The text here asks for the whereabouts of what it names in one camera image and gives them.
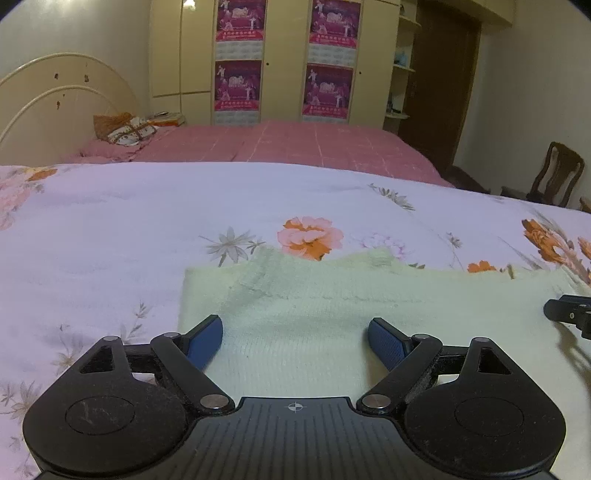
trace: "silver screw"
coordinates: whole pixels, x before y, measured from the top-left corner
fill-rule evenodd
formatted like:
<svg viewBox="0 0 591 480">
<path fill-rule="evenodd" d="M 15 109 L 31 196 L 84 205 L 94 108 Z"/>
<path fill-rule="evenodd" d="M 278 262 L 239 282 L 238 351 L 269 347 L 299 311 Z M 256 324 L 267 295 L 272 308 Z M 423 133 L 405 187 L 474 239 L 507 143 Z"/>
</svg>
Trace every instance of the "silver screw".
<svg viewBox="0 0 591 480">
<path fill-rule="evenodd" d="M 377 410 L 381 410 L 382 408 L 386 408 L 388 405 L 390 405 L 392 401 L 386 395 L 373 393 L 371 395 L 364 396 L 361 403 L 363 403 L 363 405 L 365 405 L 368 408 L 375 408 Z"/>
<path fill-rule="evenodd" d="M 212 395 L 205 395 L 201 400 L 201 405 L 205 408 L 211 408 L 212 410 L 218 410 L 220 408 L 224 408 L 226 405 L 230 403 L 230 400 L 225 395 L 219 394 L 212 394 Z"/>
</svg>

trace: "headboard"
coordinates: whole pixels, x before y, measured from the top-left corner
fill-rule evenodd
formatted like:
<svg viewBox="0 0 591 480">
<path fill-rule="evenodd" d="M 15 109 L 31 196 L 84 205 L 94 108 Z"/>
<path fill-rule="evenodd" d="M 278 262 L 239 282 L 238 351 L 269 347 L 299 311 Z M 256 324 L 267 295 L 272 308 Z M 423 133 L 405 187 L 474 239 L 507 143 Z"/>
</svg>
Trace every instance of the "headboard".
<svg viewBox="0 0 591 480">
<path fill-rule="evenodd" d="M 93 115 L 139 113 L 104 62 L 79 53 L 33 60 L 0 80 L 0 165 L 59 163 L 95 137 Z"/>
</svg>

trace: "wall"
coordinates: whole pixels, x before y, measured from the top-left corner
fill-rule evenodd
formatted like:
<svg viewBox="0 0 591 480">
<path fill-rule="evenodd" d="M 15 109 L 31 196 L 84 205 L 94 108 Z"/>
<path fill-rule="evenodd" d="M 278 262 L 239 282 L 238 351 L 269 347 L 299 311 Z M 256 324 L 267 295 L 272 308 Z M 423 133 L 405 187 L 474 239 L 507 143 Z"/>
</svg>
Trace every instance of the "wall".
<svg viewBox="0 0 591 480">
<path fill-rule="evenodd" d="M 587 169 L 571 195 L 591 196 L 591 21 L 568 0 L 517 0 L 512 28 L 483 35 L 455 164 L 493 193 L 528 191 L 551 141 Z"/>
<path fill-rule="evenodd" d="M 150 0 L 23 0 L 0 21 L 0 79 L 61 51 L 113 67 L 147 111 Z"/>
</svg>

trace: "purple poster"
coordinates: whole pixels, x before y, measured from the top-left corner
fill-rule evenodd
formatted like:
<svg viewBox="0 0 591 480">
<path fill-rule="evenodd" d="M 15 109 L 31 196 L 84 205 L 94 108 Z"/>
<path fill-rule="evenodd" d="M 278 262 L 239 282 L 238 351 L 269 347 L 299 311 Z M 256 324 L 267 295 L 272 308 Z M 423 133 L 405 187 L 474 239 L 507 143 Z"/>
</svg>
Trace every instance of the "purple poster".
<svg viewBox="0 0 591 480">
<path fill-rule="evenodd" d="M 267 0 L 218 0 L 216 41 L 263 40 Z"/>
<path fill-rule="evenodd" d="M 216 112 L 257 111 L 261 93 L 261 61 L 217 61 L 215 85 Z"/>
<path fill-rule="evenodd" d="M 344 0 L 313 0 L 310 43 L 357 48 L 361 4 Z"/>
<path fill-rule="evenodd" d="M 352 82 L 351 69 L 309 63 L 302 113 L 346 119 Z"/>
</svg>

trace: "corner shelf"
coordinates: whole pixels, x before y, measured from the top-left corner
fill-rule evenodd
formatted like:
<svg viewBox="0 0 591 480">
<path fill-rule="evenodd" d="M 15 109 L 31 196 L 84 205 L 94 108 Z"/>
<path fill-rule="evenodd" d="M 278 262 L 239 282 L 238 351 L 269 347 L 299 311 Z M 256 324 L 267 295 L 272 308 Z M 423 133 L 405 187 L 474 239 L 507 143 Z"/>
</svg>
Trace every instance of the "corner shelf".
<svg viewBox="0 0 591 480">
<path fill-rule="evenodd" d="M 410 28 L 421 28 L 420 23 L 417 23 L 412 18 L 405 17 L 404 15 L 400 15 L 400 23 L 406 24 Z"/>
<path fill-rule="evenodd" d="M 414 73 L 415 70 L 413 70 L 410 67 L 405 67 L 404 65 L 399 65 L 398 63 L 394 63 L 394 67 L 400 70 L 405 70 L 406 72 L 410 72 L 410 73 Z"/>
<path fill-rule="evenodd" d="M 386 113 L 384 116 L 387 118 L 394 118 L 395 120 L 406 120 L 409 117 L 409 115 L 407 115 L 406 113 L 396 112 Z"/>
</svg>

